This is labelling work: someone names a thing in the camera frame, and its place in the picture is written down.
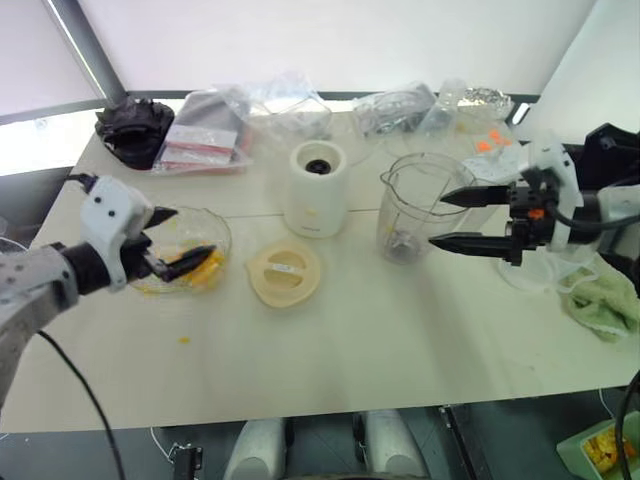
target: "clear glass bowl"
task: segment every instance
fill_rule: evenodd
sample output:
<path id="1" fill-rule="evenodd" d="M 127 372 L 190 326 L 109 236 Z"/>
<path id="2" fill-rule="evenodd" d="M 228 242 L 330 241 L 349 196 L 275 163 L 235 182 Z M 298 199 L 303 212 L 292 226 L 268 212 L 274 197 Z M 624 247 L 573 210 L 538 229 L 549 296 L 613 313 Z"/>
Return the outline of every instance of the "clear glass bowl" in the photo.
<path id="1" fill-rule="evenodd" d="M 145 230 L 153 241 L 149 250 L 158 258 L 170 262 L 185 251 L 201 245 L 215 245 L 216 251 L 207 262 L 210 268 L 193 281 L 189 274 L 165 283 L 154 275 L 137 280 L 131 285 L 143 293 L 174 293 L 204 291 L 216 287 L 224 275 L 225 266 L 231 252 L 231 230 L 227 222 L 206 208 L 172 207 L 178 215 L 157 227 Z"/>

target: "label on lid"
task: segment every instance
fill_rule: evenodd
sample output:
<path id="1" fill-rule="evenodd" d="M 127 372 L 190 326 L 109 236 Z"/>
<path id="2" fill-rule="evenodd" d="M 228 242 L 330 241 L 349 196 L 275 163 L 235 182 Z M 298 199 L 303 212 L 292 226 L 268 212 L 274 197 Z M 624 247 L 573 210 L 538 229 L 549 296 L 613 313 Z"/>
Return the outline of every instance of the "label on lid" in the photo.
<path id="1" fill-rule="evenodd" d="M 276 270 L 277 272 L 284 273 L 295 273 L 297 271 L 297 268 L 292 267 L 291 265 L 284 265 L 282 263 L 272 263 L 271 270 Z"/>

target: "green towel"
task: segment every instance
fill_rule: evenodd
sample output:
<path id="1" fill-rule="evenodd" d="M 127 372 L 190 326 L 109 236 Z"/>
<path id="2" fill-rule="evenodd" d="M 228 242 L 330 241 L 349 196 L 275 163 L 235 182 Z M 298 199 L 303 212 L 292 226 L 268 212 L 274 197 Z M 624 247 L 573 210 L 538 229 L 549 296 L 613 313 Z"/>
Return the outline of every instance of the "green towel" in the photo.
<path id="1" fill-rule="evenodd" d="M 640 325 L 640 299 L 633 283 L 600 255 L 594 259 L 597 280 L 583 282 L 563 294 L 563 304 L 580 324 L 593 330 L 602 340 L 616 342 L 638 330 Z M 573 285 L 591 272 L 580 269 L 562 283 Z"/>

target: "floor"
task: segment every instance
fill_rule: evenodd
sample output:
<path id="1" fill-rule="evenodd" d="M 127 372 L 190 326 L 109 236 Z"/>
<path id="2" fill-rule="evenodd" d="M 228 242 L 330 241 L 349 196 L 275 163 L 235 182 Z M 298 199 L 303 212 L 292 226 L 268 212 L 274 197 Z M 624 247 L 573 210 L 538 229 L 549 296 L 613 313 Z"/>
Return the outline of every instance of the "floor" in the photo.
<path id="1" fill-rule="evenodd" d="M 617 410 L 622 392 L 603 391 Z M 632 408 L 640 409 L 637 398 Z M 469 424 L 481 445 L 488 480 L 571 480 L 555 452 L 558 442 L 609 418 L 597 391 L 541 398 L 472 404 Z M 401 410 L 434 480 L 467 480 L 452 432 L 437 408 Z M 221 479 L 243 423 L 155 429 L 165 449 L 174 442 L 204 448 L 199 480 Z M 351 415 L 295 419 L 295 442 L 288 475 L 359 473 L 354 456 Z M 116 438 L 129 480 L 172 478 L 171 465 L 153 443 L 148 429 L 119 430 Z M 0 436 L 0 478 L 26 480 L 107 480 L 115 477 L 103 432 L 37 433 Z"/>
<path id="2" fill-rule="evenodd" d="M 466 480 L 453 437 L 435 408 L 401 411 L 431 475 L 436 480 Z M 204 448 L 199 480 L 221 479 L 242 422 L 154 429 L 168 450 L 173 442 Z M 295 442 L 287 475 L 363 472 L 354 455 L 351 415 L 295 419 Z M 129 480 L 172 478 L 171 465 L 153 443 L 148 429 L 120 430 L 116 439 Z M 9 435 L 0 441 L 0 476 L 4 480 L 107 480 L 115 477 L 103 432 Z"/>

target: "transparent bag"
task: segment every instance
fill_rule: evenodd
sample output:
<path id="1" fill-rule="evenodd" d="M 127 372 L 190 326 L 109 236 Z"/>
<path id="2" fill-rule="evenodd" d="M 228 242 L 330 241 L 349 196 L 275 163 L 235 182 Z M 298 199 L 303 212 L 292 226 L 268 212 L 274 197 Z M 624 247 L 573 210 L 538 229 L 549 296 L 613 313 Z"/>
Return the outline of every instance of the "transparent bag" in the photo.
<path id="1" fill-rule="evenodd" d="M 152 173 L 239 173 L 251 164 L 251 128 L 219 90 L 187 95 L 164 139 Z"/>

